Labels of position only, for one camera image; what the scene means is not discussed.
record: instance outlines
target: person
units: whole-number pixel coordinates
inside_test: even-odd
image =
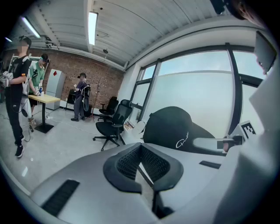
[[[40,95],[39,89],[42,88],[43,80],[45,78],[45,68],[44,64],[46,64],[48,60],[47,54],[42,54],[39,61],[34,65],[30,66],[29,72],[30,72],[30,79],[29,79],[29,94],[28,95]],[[31,106],[31,113],[33,113],[34,107],[38,104],[38,101],[34,99],[29,99],[30,106]],[[36,126],[36,120],[31,117],[28,119],[30,124],[33,126]]]
[[[18,58],[16,58],[11,65],[9,70],[9,78],[5,80],[2,79],[2,81],[5,81],[5,83],[1,81],[2,85],[5,87],[6,110],[10,124],[12,126],[15,144],[17,145],[17,151],[15,154],[17,158],[22,157],[25,150],[22,145],[24,136],[19,123],[19,108],[23,92],[22,83],[24,83],[27,79],[28,69],[30,66],[30,61],[27,56],[27,50],[30,48],[30,46],[31,40],[27,37],[19,41],[17,47]]]
[[[84,118],[84,104],[82,102],[82,94],[81,91],[87,86],[87,82],[86,82],[86,74],[85,73],[81,73],[80,76],[78,76],[78,78],[80,78],[80,82],[78,83],[78,85],[74,85],[74,89],[77,92],[76,94],[76,98],[75,98],[75,102],[74,102],[74,118],[71,119],[71,121],[79,121],[79,113],[81,115],[81,119],[85,120]]]
[[[257,13],[244,0],[224,0],[225,6],[229,12],[239,20],[248,20],[249,22],[264,28],[264,22]]]

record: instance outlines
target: sky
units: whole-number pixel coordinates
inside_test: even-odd
[[[238,72],[264,79],[263,70],[257,64],[256,56],[248,52],[234,52]],[[151,78],[155,66],[146,69],[144,79]],[[195,70],[231,71],[231,65],[226,51],[195,53],[164,61],[159,75],[190,72]]]

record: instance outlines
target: window frame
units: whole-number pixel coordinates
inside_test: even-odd
[[[223,51],[227,51],[227,55],[228,55],[230,65],[231,65],[233,83],[234,83],[234,89],[233,89],[234,100],[233,100],[233,106],[232,106],[232,112],[231,112],[231,121],[230,121],[230,124],[228,125],[228,129],[227,129],[227,134],[231,134],[233,132],[233,130],[236,128],[236,126],[240,123],[240,119],[241,119],[241,115],[242,115],[242,84],[251,85],[253,87],[258,87],[260,85],[260,83],[262,82],[262,79],[259,79],[259,78],[253,77],[253,76],[249,76],[249,75],[245,75],[245,74],[241,74],[238,72],[238,68],[237,68],[237,64],[236,64],[236,60],[235,60],[233,51],[254,53],[254,49],[255,49],[255,47],[244,46],[244,45],[231,45],[230,43],[225,43],[224,45],[205,46],[205,47],[199,47],[199,48],[181,51],[181,52],[169,55],[169,56],[161,58],[161,59],[159,58],[159,59],[157,59],[157,61],[152,62],[144,67],[141,67],[138,77],[137,77],[137,81],[134,85],[133,92],[131,94],[130,101],[132,102],[138,85],[146,84],[146,83],[150,83],[150,85],[149,85],[143,106],[139,106],[134,103],[130,103],[132,107],[135,107],[135,108],[138,108],[141,110],[141,113],[140,113],[140,116],[139,116],[137,122],[141,121],[143,118],[148,100],[150,98],[150,95],[151,95],[151,92],[152,92],[152,89],[153,89],[153,86],[155,83],[155,79],[158,76],[159,71],[160,71],[161,63],[163,63],[164,61],[167,61],[167,60],[171,60],[171,59],[174,59],[177,57],[186,56],[186,55],[190,55],[190,54],[194,54],[194,53],[203,53],[203,52],[209,52],[209,51],[222,51],[223,50]],[[143,74],[145,73],[146,68],[149,68],[153,65],[155,65],[155,69],[154,69],[152,78],[141,80]]]

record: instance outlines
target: table leg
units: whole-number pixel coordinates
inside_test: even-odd
[[[43,132],[43,133],[46,134],[48,131],[50,131],[53,128],[53,125],[46,124],[46,121],[45,121],[45,111],[46,111],[46,104],[43,103],[42,104],[42,124],[40,124],[37,127],[35,127],[35,130]]]
[[[46,112],[45,111],[46,111],[46,104],[43,103],[42,104],[42,121],[43,121],[42,126],[43,127],[46,126],[46,121],[45,121],[45,114],[46,114]]]

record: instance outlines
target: ceiling light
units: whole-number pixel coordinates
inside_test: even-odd
[[[8,37],[5,37],[5,39],[9,42],[12,42],[12,40],[10,40]]]
[[[25,25],[27,25],[27,27],[32,31],[32,33],[34,33],[34,35],[35,35],[37,38],[40,38],[39,33],[33,28],[33,26],[30,24],[30,22],[27,20],[27,18],[22,17],[21,19],[22,19],[22,21],[25,23]]]
[[[89,12],[88,13],[88,41],[90,44],[95,44],[95,33],[97,24],[98,13]]]

